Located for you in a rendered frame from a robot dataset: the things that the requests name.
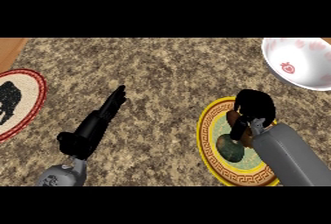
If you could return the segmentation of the white bowl with strawberry print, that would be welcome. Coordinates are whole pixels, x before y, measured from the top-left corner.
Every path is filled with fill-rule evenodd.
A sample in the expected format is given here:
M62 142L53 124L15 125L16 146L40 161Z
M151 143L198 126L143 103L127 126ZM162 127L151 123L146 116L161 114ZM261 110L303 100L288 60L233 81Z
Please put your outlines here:
M284 83L331 91L331 45L321 38L263 38L261 52L267 68Z

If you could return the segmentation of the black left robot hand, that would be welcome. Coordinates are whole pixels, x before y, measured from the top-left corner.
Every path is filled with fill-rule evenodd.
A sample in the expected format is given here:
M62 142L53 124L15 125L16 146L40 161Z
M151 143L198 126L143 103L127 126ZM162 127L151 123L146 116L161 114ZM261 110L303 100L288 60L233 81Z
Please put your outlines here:
M100 139L109 126L111 119L127 100L125 86L118 86L99 110L93 110L74 133L60 132L56 136L59 150L71 157L86 160L99 146Z

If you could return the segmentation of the dark green round vegetable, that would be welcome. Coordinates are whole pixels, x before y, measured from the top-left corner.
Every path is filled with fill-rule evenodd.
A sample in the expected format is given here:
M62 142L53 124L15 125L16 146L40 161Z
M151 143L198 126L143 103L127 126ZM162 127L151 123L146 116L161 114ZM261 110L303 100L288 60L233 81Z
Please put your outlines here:
M227 162L238 163L244 159L244 146L238 141L230 139L229 134L219 136L216 150Z

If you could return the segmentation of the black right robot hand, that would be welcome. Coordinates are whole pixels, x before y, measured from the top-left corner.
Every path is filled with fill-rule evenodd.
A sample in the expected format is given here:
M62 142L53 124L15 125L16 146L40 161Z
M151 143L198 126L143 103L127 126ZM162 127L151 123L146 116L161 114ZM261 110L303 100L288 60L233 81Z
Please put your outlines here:
M275 120L275 103L269 94L253 89L244 89L235 97L233 111L239 113L239 118L230 131L230 138L241 140L248 123L254 119L263 118L263 127L266 128Z

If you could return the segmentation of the brown sweet potato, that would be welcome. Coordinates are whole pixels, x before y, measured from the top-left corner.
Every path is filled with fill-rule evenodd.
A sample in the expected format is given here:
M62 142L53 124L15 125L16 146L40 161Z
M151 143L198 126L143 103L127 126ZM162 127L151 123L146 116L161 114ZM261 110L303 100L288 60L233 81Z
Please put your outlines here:
M226 120L227 120L227 123L230 126L233 126L235 121L239 118L239 116L241 116L239 113L233 110L229 110L226 112ZM251 132L251 128L247 127L245 131L242 133L242 137L241 137L242 146L251 148L253 147L251 141L253 141L253 132Z

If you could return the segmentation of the yellow rimmed patterned plate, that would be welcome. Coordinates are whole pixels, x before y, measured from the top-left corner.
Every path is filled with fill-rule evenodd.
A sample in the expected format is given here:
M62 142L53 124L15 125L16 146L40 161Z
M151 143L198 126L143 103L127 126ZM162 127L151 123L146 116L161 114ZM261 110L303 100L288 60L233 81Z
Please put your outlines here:
M253 148L244 148L242 160L229 162L216 149L217 138L230 133L226 112L233 108L235 97L217 99L201 112L196 125L196 145L202 162L213 176L226 186L275 186L279 179Z

